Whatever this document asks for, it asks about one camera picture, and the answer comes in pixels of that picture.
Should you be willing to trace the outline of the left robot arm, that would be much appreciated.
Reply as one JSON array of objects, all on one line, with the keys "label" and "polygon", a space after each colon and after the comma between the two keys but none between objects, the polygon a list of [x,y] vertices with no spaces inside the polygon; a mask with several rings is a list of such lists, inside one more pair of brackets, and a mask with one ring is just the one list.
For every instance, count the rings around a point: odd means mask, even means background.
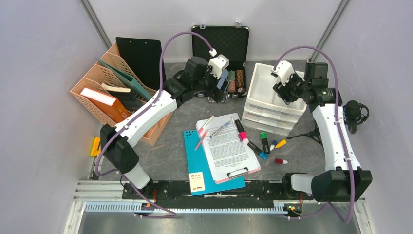
[{"label": "left robot arm", "polygon": [[122,174],[140,198],[152,195],[150,177],[139,164],[134,146],[154,124],[191,100],[196,94],[203,94],[215,102],[226,97],[225,86],[217,85],[222,72],[229,66],[229,59],[218,55],[206,61],[191,57],[183,70],[167,79],[138,111],[114,127],[106,124],[101,128],[103,156]]}]

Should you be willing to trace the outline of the peach plastic file organizer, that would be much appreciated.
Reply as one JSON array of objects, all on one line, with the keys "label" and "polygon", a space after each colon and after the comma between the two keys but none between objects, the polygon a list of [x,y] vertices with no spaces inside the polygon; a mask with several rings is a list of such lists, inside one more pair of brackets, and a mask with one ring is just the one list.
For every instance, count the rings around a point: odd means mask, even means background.
[{"label": "peach plastic file organizer", "polygon": [[[143,88],[149,92],[149,94],[154,95],[155,90],[147,87],[143,82],[138,78],[138,76],[132,71],[131,67],[125,62],[121,57],[118,50],[117,44],[114,43],[110,49],[101,57],[101,60],[112,65],[116,69],[131,75],[134,79],[139,82]],[[126,86],[121,82],[117,76],[110,71],[109,69],[96,63],[91,67],[91,69],[85,74],[85,76],[80,79],[80,81],[71,89],[70,93],[103,125],[108,124],[110,126],[115,126],[116,122],[113,121],[106,113],[101,111],[96,107],[90,100],[82,96],[80,92],[84,87],[92,88],[98,91],[101,91],[105,94],[106,92],[101,84],[107,81],[111,85],[117,85],[125,88]],[[141,142],[153,146],[158,140],[159,136],[163,132],[165,126],[167,125],[169,119],[171,118],[172,113],[165,115],[157,123],[155,123],[140,139]]]}]

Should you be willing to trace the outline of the Nineteen Eighty-Four dark book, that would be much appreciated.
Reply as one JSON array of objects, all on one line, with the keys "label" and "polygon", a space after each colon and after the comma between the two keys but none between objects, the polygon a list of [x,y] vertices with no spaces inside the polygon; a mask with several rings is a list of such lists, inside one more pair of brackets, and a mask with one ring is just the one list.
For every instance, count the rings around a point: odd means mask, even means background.
[{"label": "Nineteen Eighty-Four dark book", "polygon": [[143,103],[138,100],[139,95],[131,88],[115,87],[102,83],[101,87],[111,96],[116,97],[129,113],[139,110]]}]

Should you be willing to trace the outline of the orange Good Morning book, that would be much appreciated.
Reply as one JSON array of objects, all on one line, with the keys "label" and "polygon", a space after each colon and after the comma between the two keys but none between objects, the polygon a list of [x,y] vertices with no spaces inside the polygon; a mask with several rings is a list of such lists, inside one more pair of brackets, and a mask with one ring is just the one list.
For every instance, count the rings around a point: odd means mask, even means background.
[{"label": "orange Good Morning book", "polygon": [[130,116],[130,113],[116,97],[87,87],[83,88],[80,95],[86,97],[115,123],[122,122]]}]

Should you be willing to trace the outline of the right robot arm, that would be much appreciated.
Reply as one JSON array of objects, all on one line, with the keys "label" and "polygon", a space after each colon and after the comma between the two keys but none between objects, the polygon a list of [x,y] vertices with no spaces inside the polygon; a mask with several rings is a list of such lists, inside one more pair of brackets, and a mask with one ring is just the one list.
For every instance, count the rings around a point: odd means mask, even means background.
[{"label": "right robot arm", "polygon": [[373,181],[363,170],[352,149],[344,124],[344,109],[337,88],[329,87],[328,64],[309,62],[301,77],[293,65],[280,61],[271,71],[277,78],[273,90],[285,104],[302,100],[319,130],[325,155],[325,172],[319,175],[287,173],[281,192],[294,199],[305,192],[318,202],[355,202]]}]

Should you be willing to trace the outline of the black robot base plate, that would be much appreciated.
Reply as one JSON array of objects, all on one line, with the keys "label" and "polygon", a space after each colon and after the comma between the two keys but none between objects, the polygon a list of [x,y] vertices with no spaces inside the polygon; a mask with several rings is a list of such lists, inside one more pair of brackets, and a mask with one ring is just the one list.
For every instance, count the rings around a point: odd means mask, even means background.
[{"label": "black robot base plate", "polygon": [[[160,180],[149,183],[141,192],[146,198],[155,200],[172,200],[182,196],[191,196],[188,181]],[[217,192],[208,192],[208,195],[246,196],[269,198],[271,200],[313,200],[305,192],[288,190],[281,181],[277,180],[251,180],[245,182],[245,187],[238,189],[223,189]]]}]

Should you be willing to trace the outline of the white drawer organizer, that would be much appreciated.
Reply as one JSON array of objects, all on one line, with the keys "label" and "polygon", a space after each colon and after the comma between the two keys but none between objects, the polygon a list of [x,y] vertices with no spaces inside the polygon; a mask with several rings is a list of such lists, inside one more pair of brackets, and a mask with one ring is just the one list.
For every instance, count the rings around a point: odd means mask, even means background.
[{"label": "white drawer organizer", "polygon": [[256,63],[247,93],[242,125],[281,136],[290,134],[307,109],[301,99],[285,104],[272,89],[279,82],[271,75],[273,66]]}]

